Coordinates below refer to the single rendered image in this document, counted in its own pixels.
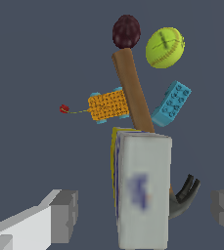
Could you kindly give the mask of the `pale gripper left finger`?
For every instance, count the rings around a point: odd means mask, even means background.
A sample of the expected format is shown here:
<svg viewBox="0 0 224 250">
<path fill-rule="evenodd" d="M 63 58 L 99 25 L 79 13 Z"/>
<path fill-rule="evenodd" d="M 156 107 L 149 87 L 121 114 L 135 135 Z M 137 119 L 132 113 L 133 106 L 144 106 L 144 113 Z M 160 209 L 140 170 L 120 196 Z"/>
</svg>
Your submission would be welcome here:
<svg viewBox="0 0 224 250">
<path fill-rule="evenodd" d="M 77 190 L 53 189 L 39 205 L 0 222 L 0 250 L 47 250 L 52 243 L 69 243 L 77 201 Z"/>
</svg>

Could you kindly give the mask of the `orange pull toy with wheels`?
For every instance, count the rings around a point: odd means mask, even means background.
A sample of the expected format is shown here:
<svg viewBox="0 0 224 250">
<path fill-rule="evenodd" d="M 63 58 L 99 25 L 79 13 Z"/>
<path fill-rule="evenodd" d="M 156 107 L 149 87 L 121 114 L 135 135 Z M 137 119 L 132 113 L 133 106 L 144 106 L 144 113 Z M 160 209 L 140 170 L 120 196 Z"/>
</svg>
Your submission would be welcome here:
<svg viewBox="0 0 224 250">
<path fill-rule="evenodd" d="M 125 95 L 121 87 L 113 89 L 109 93 L 101 94 L 99 92 L 92 93 L 87 100 L 88 112 L 97 124 L 104 124 L 109 118 L 118 117 L 119 119 L 129 117 L 129 108 L 125 99 Z M 60 106 L 61 113 L 77 114 L 77 111 L 70 111 L 65 104 Z"/>
</svg>

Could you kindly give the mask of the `dark maroon plum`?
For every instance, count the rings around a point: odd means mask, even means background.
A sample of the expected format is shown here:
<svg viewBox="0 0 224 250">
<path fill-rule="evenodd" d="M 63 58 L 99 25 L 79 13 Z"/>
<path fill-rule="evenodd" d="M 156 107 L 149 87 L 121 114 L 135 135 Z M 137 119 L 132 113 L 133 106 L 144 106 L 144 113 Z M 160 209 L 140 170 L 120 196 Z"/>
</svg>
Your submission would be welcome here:
<svg viewBox="0 0 224 250">
<path fill-rule="evenodd" d="M 141 36 L 139 22 L 131 15 L 122 15 L 112 28 L 112 41 L 119 49 L 133 48 Z"/>
</svg>

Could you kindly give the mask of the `blue toy building brick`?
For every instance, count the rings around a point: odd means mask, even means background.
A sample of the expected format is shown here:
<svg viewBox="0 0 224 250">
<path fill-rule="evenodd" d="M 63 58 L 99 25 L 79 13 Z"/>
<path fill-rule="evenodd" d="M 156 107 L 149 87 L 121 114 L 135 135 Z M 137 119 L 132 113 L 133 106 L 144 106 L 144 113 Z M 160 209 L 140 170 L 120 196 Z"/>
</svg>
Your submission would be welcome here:
<svg viewBox="0 0 224 250">
<path fill-rule="evenodd" d="M 152 121 L 159 127 L 167 126 L 175 119 L 191 93 L 190 88 L 177 80 L 173 81 L 165 92 L 163 101 L 152 113 Z"/>
</svg>

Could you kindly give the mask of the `yellow-green softball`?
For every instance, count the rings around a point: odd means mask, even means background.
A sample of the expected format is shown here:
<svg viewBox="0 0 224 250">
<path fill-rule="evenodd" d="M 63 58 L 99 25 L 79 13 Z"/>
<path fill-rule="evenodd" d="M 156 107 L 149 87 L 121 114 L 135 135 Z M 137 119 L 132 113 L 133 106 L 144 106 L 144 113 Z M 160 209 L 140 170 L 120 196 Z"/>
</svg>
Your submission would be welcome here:
<svg viewBox="0 0 224 250">
<path fill-rule="evenodd" d="M 174 27 L 163 27 L 149 39 L 146 59 L 151 67 L 168 68 L 182 57 L 184 49 L 184 37 L 179 30 Z"/>
</svg>

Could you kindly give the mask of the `white cardboard box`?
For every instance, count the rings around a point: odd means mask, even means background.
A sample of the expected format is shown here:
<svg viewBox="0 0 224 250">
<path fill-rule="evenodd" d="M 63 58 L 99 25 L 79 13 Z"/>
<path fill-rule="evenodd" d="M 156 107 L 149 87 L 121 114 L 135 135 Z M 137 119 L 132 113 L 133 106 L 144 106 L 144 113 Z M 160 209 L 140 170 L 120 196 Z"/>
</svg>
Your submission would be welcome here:
<svg viewBox="0 0 224 250">
<path fill-rule="evenodd" d="M 165 250 L 172 139 L 114 127 L 111 170 L 118 247 Z"/>
</svg>

